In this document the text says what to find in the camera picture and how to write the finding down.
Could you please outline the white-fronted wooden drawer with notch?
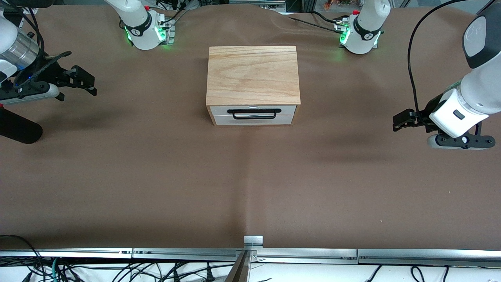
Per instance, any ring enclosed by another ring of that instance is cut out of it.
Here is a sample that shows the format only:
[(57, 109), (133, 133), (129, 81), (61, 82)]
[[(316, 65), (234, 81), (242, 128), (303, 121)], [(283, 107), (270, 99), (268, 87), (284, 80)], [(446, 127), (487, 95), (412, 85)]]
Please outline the white-fronted wooden drawer with notch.
[(224, 105), (224, 106), (210, 106), (209, 110), (214, 116), (232, 116), (236, 114), (270, 114), (274, 115), (294, 115), (296, 105)]

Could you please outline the black metal drawer handle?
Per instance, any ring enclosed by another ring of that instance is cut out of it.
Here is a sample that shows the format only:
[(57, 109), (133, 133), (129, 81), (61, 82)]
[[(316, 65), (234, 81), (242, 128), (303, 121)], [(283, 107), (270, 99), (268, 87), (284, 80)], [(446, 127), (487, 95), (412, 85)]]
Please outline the black metal drawer handle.
[(279, 108), (267, 109), (228, 109), (227, 113), (231, 114), (235, 120), (267, 120), (275, 119), (282, 112)]

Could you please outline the light wooden drawer cabinet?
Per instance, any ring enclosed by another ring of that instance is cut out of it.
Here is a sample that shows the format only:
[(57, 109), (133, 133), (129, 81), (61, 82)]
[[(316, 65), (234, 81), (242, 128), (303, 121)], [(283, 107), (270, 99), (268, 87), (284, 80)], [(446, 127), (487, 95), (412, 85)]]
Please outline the light wooden drawer cabinet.
[(294, 121), (301, 106), (296, 47), (210, 47), (205, 104), (213, 125), (209, 107), (224, 105), (296, 105)]

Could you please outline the black cylinder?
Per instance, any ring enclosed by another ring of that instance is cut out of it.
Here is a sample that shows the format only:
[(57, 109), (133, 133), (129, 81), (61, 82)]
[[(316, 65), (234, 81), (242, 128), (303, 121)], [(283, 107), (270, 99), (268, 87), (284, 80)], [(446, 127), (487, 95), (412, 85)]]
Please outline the black cylinder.
[(31, 144), (38, 141), (43, 134), (43, 128), (31, 120), (0, 107), (0, 136)]

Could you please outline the brown table mat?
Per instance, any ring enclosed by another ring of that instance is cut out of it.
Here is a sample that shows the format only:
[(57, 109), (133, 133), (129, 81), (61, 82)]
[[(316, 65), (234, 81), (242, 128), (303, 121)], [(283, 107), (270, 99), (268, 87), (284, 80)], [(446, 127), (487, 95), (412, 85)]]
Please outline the brown table mat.
[[(42, 248), (501, 249), (501, 114), (487, 150), (430, 148), (392, 130), (413, 104), (407, 45), (427, 8), (394, 9), (379, 48), (245, 5), (187, 11), (172, 46), (140, 51), (105, 5), (36, 14), (51, 54), (96, 78), (9, 110), (38, 122), (0, 136), (0, 234)], [(210, 46), (297, 47), (301, 106), (285, 127), (215, 127)]]

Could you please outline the aluminium strut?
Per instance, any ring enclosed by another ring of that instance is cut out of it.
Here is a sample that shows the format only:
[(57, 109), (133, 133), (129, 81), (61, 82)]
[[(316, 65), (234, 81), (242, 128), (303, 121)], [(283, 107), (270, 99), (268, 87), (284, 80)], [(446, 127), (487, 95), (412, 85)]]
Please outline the aluminium strut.
[(224, 282), (248, 282), (252, 251), (242, 250)]

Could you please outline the aluminium edge rail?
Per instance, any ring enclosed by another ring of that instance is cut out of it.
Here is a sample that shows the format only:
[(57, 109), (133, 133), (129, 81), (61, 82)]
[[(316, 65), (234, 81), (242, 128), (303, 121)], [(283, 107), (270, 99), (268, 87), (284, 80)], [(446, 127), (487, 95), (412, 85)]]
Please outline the aluminium edge rail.
[(501, 268), (501, 251), (459, 249), (358, 249), (360, 264)]
[[(133, 259), (236, 261), (240, 248), (134, 248)], [(358, 264), (356, 249), (254, 248), (252, 262), (265, 264)]]
[(2, 257), (69, 257), (69, 258), (106, 258), (132, 259), (133, 248), (69, 248), (69, 249), (10, 249), (0, 250)]

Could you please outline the small metal bracket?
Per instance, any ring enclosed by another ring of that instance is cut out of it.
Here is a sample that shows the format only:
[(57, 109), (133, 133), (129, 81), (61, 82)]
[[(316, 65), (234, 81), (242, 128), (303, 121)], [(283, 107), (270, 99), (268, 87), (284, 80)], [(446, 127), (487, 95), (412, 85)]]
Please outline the small metal bracket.
[(262, 235), (245, 235), (243, 237), (243, 248), (245, 250), (257, 251), (263, 248)]

